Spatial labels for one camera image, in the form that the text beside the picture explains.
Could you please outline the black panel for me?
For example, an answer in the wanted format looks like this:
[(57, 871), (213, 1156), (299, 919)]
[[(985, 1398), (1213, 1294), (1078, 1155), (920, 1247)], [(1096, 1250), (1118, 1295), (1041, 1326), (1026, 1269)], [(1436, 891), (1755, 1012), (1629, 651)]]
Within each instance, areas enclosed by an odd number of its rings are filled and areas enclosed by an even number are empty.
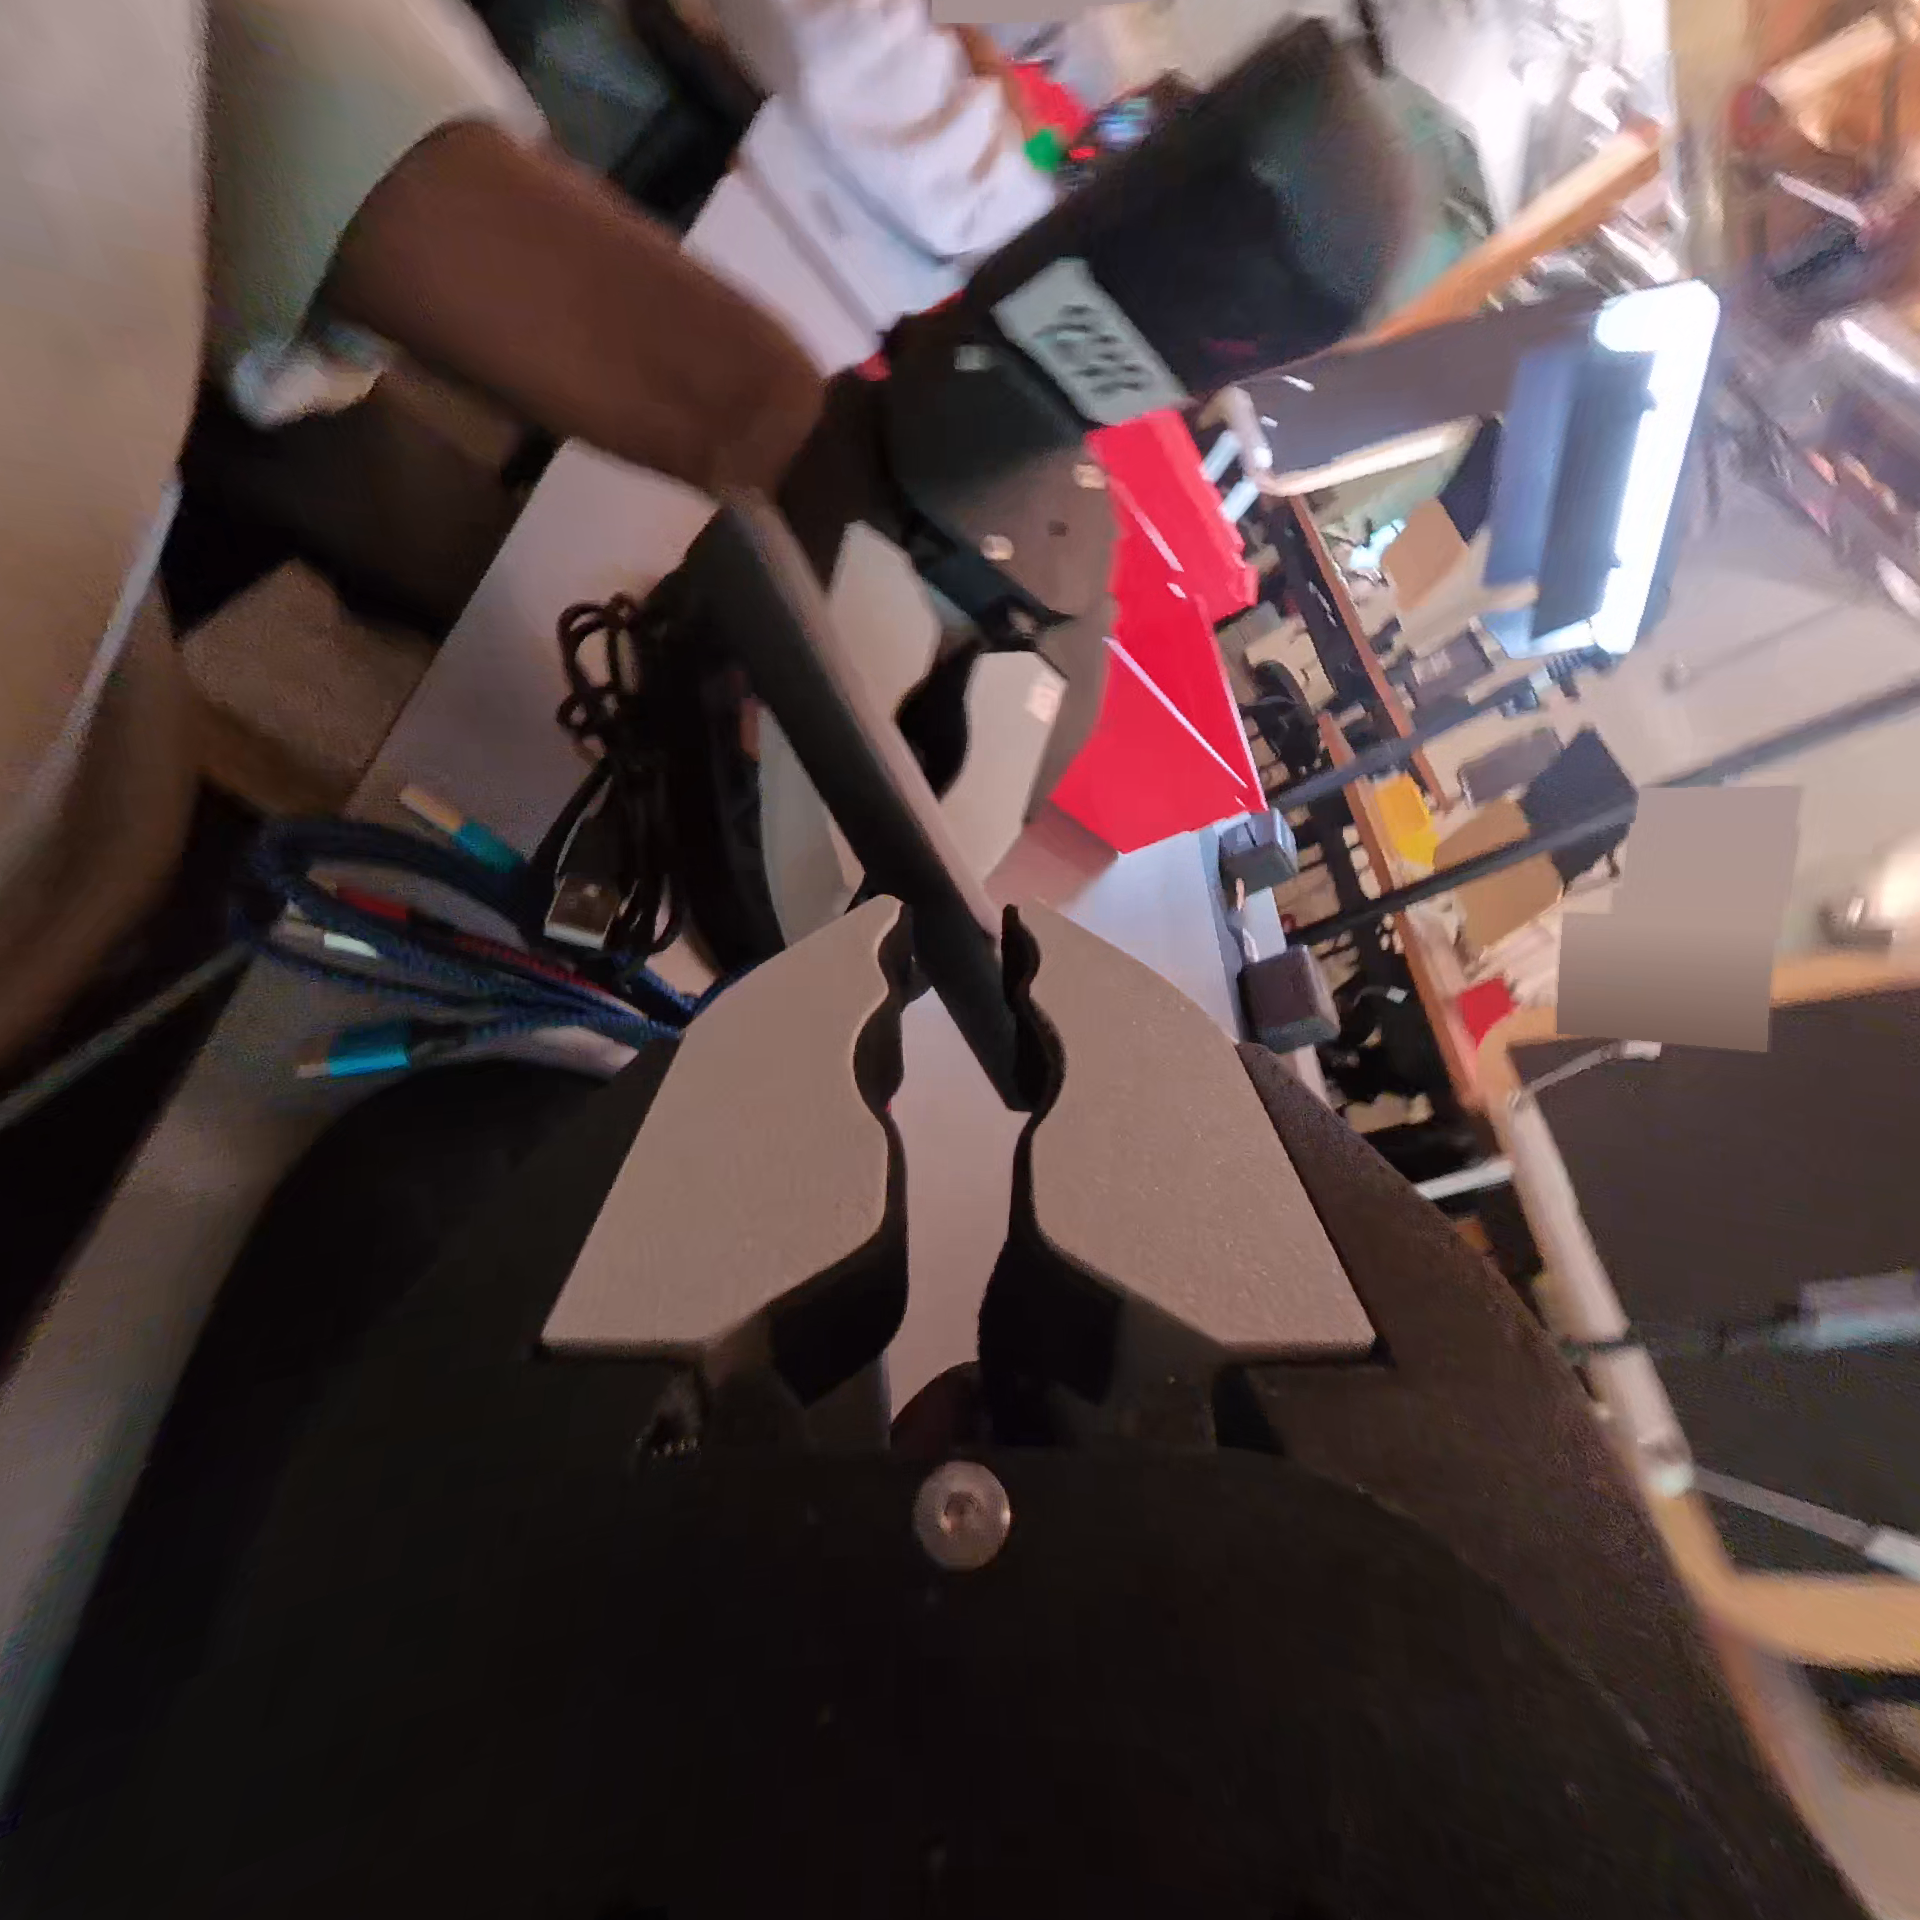
[(1001, 911), (968, 867), (896, 722), (849, 662), (825, 590), (772, 502), (726, 494), (683, 559), (688, 592), (779, 722), (870, 887), (1001, 1104), (1038, 1107), (1001, 955)]

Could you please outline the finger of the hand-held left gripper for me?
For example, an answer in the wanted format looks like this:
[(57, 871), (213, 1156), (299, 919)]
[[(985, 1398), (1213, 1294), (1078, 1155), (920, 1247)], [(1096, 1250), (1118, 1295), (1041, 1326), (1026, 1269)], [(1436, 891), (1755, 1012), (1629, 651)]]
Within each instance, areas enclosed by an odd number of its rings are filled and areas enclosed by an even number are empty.
[(1035, 639), (1035, 651), (1064, 678), (1064, 687), (1026, 800), (1028, 823), (1038, 820), (1051, 802), (1054, 791), (1097, 728), (1110, 670), (1109, 638), (1113, 634), (1113, 614), (1113, 595), (1105, 592), (1088, 613), (1048, 626)]

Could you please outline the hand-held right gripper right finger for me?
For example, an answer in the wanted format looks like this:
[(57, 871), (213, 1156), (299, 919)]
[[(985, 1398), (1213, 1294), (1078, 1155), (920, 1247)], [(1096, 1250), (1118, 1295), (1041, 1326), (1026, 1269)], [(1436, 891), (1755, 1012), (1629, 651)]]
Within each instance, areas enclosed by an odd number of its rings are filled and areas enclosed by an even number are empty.
[(1000, 1402), (1206, 1402), (1378, 1330), (1235, 1039), (1131, 952), (1008, 908), (1026, 1118), (978, 1312)]

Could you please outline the red plastic bin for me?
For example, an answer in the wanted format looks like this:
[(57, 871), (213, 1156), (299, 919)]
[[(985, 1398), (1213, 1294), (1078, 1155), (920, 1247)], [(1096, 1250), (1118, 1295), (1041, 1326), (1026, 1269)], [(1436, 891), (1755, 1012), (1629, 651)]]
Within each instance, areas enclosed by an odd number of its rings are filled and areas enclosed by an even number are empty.
[(1054, 805), (1118, 854), (1265, 808), (1216, 628), (1258, 598), (1186, 421), (1097, 429), (1118, 524), (1109, 678)]

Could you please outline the black-topped wooden table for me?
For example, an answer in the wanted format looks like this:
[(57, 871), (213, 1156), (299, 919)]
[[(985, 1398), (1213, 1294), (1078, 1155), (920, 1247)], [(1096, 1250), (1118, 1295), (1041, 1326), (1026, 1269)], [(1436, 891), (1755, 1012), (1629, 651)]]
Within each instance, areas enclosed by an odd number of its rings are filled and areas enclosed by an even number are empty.
[(1542, 1258), (1539, 1304), (1691, 1598), (1809, 1669), (1915, 1672), (1915, 1336), (1708, 1350), (1822, 1282), (1866, 1318), (1915, 1276), (1915, 958), (1773, 978), (1764, 1052), (1500, 1021), (1480, 1091)]

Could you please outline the person's left forearm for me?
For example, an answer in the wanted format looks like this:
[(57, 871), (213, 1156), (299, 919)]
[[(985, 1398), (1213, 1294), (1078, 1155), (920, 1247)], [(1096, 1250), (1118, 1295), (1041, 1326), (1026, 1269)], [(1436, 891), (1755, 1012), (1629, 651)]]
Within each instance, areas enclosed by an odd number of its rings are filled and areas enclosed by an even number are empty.
[(608, 180), (490, 123), (395, 162), (321, 300), (555, 440), (709, 496), (774, 490), (825, 407), (779, 319)]

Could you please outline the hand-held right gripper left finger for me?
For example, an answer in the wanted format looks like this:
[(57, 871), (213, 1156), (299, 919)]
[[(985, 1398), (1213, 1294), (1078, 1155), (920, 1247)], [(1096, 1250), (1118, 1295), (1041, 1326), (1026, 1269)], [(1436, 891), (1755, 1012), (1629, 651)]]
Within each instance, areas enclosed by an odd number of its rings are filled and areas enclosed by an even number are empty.
[(876, 899), (748, 974), (685, 1030), (541, 1341), (765, 1368), (802, 1405), (869, 1371), (905, 1317), (910, 923)]

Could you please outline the glowing light panel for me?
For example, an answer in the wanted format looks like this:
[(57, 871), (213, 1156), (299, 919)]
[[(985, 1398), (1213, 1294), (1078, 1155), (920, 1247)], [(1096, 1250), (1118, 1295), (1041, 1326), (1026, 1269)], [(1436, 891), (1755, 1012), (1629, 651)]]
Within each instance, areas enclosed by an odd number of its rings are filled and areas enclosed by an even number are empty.
[(1480, 567), (1507, 658), (1637, 644), (1718, 323), (1714, 288), (1680, 278), (1564, 308), (1523, 355)]

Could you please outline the cluttered wooden workbench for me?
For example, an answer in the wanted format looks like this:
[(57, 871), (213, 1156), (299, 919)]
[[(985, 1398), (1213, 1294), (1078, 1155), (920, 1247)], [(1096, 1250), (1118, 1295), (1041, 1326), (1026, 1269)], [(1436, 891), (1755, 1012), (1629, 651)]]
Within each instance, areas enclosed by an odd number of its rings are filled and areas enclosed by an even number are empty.
[(1408, 776), (1437, 808), (1458, 792), (1437, 776), (1427, 744), (1469, 719), (1577, 701), (1620, 658), (1592, 644), (1547, 655), (1508, 655), (1480, 610), (1480, 547), (1468, 510), (1485, 504), (1491, 463), (1465, 458), (1448, 485), (1404, 519), (1373, 524), (1377, 541), (1338, 541), (1308, 498), (1265, 494), (1242, 478), (1225, 498), (1259, 579), (1259, 597), (1313, 647), (1310, 678), (1277, 674), (1282, 655), (1242, 644), (1254, 683), (1254, 719), (1276, 760), (1265, 775), (1272, 805), (1300, 832), (1328, 872), (1338, 908), (1353, 914), (1373, 896), (1361, 879), (1352, 836), (1361, 784)]

